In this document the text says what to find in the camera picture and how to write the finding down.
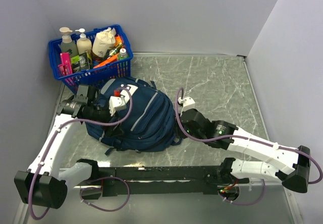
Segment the navy blue student backpack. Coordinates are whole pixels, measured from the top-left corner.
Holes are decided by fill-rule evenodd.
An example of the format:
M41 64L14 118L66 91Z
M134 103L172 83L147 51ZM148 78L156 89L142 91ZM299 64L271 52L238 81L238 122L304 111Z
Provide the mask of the navy blue student backpack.
M119 87L129 87L130 93L123 95L133 100L132 110L120 128L86 124L89 136L110 147L106 155L113 150L160 152L182 143L175 131L177 122L172 101L152 81L133 77L110 79L102 86L96 104L106 106Z

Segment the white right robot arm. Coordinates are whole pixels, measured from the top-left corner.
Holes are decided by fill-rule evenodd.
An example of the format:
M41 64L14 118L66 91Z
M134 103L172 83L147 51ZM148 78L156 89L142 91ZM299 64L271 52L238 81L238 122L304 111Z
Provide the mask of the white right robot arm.
M229 161L230 165L220 171L224 182L260 178L281 182L285 188L297 193L307 193L310 172L308 147L286 147L267 141L226 121L210 121L196 109L183 112L177 121L185 137L196 138L212 148L243 153L257 160Z

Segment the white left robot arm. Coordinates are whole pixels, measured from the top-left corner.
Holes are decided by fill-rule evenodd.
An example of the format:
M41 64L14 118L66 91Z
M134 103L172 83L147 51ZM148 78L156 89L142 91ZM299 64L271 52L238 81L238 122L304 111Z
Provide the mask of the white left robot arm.
M69 190L83 181L90 185L98 182L100 172L95 160L80 159L65 173L60 173L68 146L84 120L108 121L109 110L94 105L98 96L96 87L80 85L75 95L63 100L38 156L26 171L16 173L14 183L22 202L29 207L58 209Z

